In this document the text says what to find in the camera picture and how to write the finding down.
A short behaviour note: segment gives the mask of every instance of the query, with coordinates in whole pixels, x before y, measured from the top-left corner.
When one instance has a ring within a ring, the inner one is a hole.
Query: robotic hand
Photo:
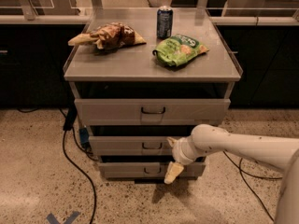
[[[234,134],[201,124],[190,136],[179,140],[168,138],[168,142],[176,162],[168,166],[166,184],[172,183],[184,165],[198,157],[226,151],[283,173],[275,223],[299,223],[299,139]]]

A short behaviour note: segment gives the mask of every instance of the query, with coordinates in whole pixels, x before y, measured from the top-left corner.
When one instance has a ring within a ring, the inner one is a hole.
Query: top drawer
[[[83,125],[218,125],[229,99],[76,99]]]

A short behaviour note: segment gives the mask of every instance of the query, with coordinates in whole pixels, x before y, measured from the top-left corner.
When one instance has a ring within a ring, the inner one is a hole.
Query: snack bag
[[[196,39],[177,34],[160,42],[153,54],[162,63],[180,66],[207,51],[208,48]]]
[[[145,43],[139,33],[121,22],[99,26],[87,34],[77,35],[68,41],[69,46],[96,44],[99,49],[119,49]]]

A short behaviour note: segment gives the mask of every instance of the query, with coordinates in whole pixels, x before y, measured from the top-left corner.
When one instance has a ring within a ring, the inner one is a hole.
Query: gray tabletop
[[[205,14],[195,18],[195,8],[174,9],[172,35],[182,34],[199,40],[209,48],[180,69],[160,65],[152,51],[161,41],[156,37],[157,8],[111,8],[97,12],[89,30],[121,21],[130,25],[147,41],[146,45],[118,49],[107,55],[95,55],[94,46],[79,46],[64,77],[68,81],[238,81],[240,75],[213,24]]]

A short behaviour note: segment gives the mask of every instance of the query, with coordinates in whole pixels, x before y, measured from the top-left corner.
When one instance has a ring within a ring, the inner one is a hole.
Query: can lid
[[[171,7],[170,6],[160,6],[159,9],[162,11],[169,11],[169,10],[171,10]]]

